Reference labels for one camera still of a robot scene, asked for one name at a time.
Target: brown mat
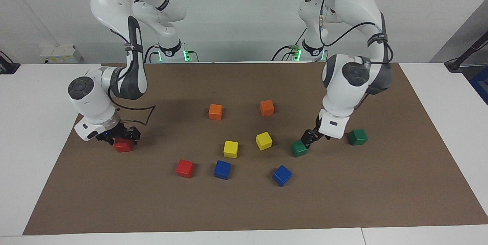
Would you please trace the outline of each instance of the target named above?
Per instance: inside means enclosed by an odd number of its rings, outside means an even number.
[[[148,93],[120,101],[157,104],[135,150],[120,154],[72,132],[24,234],[488,224],[397,64],[391,89],[369,97],[347,126],[366,129],[366,144],[322,139],[294,158],[290,144],[321,108],[322,69],[148,65]],[[267,99],[276,114],[263,118]],[[222,121],[207,118],[211,103],[224,106]],[[260,152],[255,136],[265,131],[273,147]],[[239,142],[236,160],[222,156],[225,140]],[[196,163],[192,179],[175,174],[180,159]],[[229,180],[213,176],[217,160],[232,164]],[[280,165],[293,173],[284,187],[271,178]]]

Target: toy block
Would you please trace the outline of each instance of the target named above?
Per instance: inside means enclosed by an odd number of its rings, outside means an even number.
[[[239,143],[234,141],[226,141],[223,146],[223,156],[227,158],[237,158],[237,148]]]
[[[271,100],[261,101],[260,109],[261,109],[261,114],[264,117],[272,115],[274,113],[273,101]]]
[[[214,176],[221,179],[229,179],[230,163],[218,160],[215,164]]]
[[[347,138],[349,138],[349,143],[352,146],[363,145],[366,143],[366,141],[368,141],[368,136],[366,136],[364,129],[353,130],[349,133]]]
[[[291,178],[292,173],[283,165],[281,165],[273,174],[273,179],[278,183],[279,186],[286,184],[286,182]]]
[[[300,157],[307,153],[307,148],[301,140],[298,140],[291,144],[291,152],[294,157]]]
[[[134,143],[131,140],[123,139],[123,138],[116,138],[114,143],[114,149],[116,149],[119,153],[127,153],[132,151],[132,147]]]
[[[181,177],[191,178],[194,168],[193,162],[181,159],[178,162],[178,166],[176,166],[176,174]]]
[[[271,148],[273,144],[273,139],[271,139],[270,134],[268,132],[264,132],[262,134],[256,135],[256,144],[261,151]]]
[[[221,120],[222,111],[223,111],[222,105],[211,104],[209,109],[209,118],[213,120]]]

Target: tabletop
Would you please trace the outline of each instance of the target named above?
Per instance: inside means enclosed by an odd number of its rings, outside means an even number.
[[[237,244],[488,243],[487,225],[21,236],[77,117],[66,86],[93,66],[24,65],[15,75],[0,76],[0,117],[4,123],[0,129],[1,244],[171,244],[181,238],[185,243],[207,240],[217,244],[230,240]],[[486,212],[488,157],[483,138],[488,133],[488,107],[462,74],[449,73],[442,64],[400,66]]]

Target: white robotic arm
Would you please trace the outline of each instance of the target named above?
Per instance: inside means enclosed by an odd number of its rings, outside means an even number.
[[[75,125],[75,131],[85,141],[96,137],[99,141],[113,144],[113,138],[124,138],[136,144],[140,138],[139,131],[135,127],[124,127],[109,94],[136,100],[147,89],[138,19],[157,34],[161,48],[178,48],[179,43],[179,51],[181,41],[169,22],[182,20],[186,11],[174,0],[136,3],[132,0],[91,0],[90,5],[96,19],[124,40],[127,66],[92,68],[85,76],[70,83],[68,94],[71,102],[84,116]]]
[[[336,54],[326,61],[322,82],[327,94],[316,126],[306,130],[301,141],[309,148],[322,136],[342,138],[349,116],[361,99],[368,94],[385,91],[392,82],[388,64],[388,43],[383,14],[374,0],[305,0],[300,5],[300,17],[307,24],[307,33],[301,42],[305,59],[318,60],[325,45],[321,22],[345,22],[358,28],[368,39],[368,57]]]

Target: yellow cube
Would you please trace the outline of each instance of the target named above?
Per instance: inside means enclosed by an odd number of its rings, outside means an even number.
[[[237,158],[237,148],[239,143],[234,141],[226,141],[223,146],[223,156],[227,158]]]
[[[271,139],[270,134],[268,132],[264,132],[262,134],[256,135],[256,144],[261,151],[271,148],[273,144],[273,139]]]

